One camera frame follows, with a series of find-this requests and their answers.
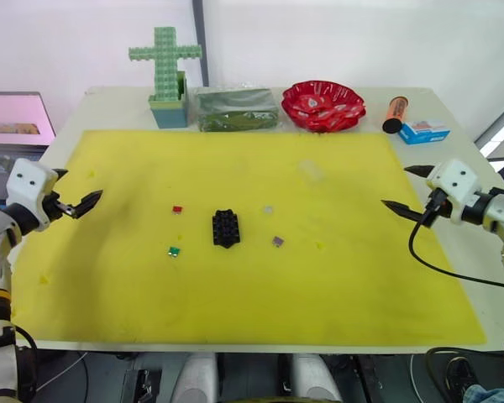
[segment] blue block base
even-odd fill
[[[178,109],[151,108],[151,112],[159,128],[186,128],[188,126],[186,107]]]

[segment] laptop screen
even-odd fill
[[[38,92],[0,92],[0,147],[46,147],[54,137]]]

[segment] green building block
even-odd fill
[[[185,91],[180,93],[177,59],[197,57],[202,57],[202,47],[199,45],[177,46],[174,27],[155,28],[153,47],[129,48],[131,60],[155,61],[155,94],[152,96],[154,102],[179,102],[181,100],[181,94]]]

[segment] small box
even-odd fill
[[[446,139],[450,129],[437,120],[422,120],[420,122],[406,122],[399,135],[407,144],[431,143]]]

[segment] white wall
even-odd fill
[[[204,4],[212,85],[431,87],[473,139],[504,112],[504,0]]]
[[[40,91],[57,131],[90,86],[153,85],[128,47],[153,44],[155,26],[197,42],[188,0],[0,0],[0,91]],[[201,85],[199,61],[179,63]]]

